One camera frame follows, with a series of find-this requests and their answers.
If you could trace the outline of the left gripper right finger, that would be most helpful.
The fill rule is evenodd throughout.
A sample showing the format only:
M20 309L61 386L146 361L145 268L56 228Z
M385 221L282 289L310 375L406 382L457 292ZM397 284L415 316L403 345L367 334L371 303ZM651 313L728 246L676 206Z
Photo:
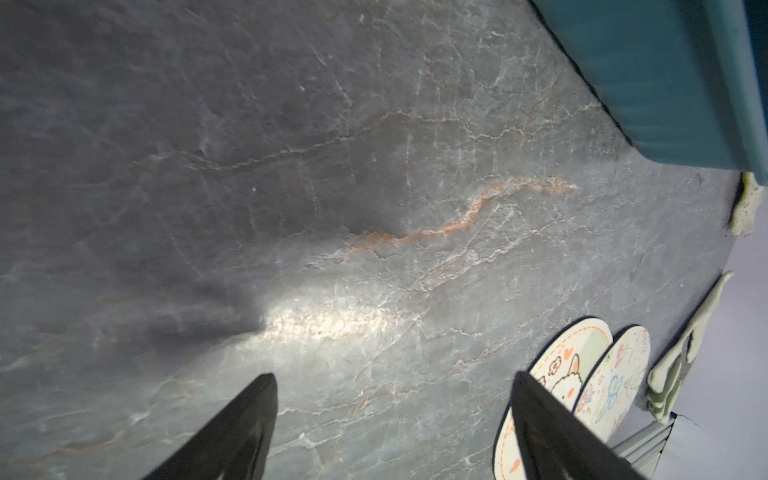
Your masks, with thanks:
M643 479L529 373L516 373L510 406L528 479Z

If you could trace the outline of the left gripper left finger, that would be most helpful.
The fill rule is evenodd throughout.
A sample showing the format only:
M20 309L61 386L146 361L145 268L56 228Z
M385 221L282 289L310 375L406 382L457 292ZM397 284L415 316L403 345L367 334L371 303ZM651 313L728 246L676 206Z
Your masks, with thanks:
M277 419L278 385L258 376L148 479L261 479Z

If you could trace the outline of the butterfly cream coaster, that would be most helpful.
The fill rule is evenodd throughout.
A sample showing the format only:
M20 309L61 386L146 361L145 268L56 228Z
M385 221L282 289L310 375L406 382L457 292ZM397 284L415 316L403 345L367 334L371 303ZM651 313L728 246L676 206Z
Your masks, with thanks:
M640 325L625 329L588 377L574 416L606 443L632 407L649 363L651 341Z

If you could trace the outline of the alpaca cream coaster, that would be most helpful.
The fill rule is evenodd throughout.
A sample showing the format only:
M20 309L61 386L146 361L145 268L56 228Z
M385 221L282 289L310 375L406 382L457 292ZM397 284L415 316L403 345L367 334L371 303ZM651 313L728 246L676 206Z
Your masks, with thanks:
M612 343L613 335L605 321L596 317L583 318L551 341L528 373L566 409L573 410L586 378ZM526 477L511 407L506 410L495 441L493 477Z

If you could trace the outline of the teal plastic storage box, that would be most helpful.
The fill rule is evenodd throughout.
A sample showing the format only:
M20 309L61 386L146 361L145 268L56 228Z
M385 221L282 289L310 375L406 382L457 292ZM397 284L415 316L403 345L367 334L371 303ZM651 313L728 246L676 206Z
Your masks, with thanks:
M534 4L632 146L767 183L764 1Z

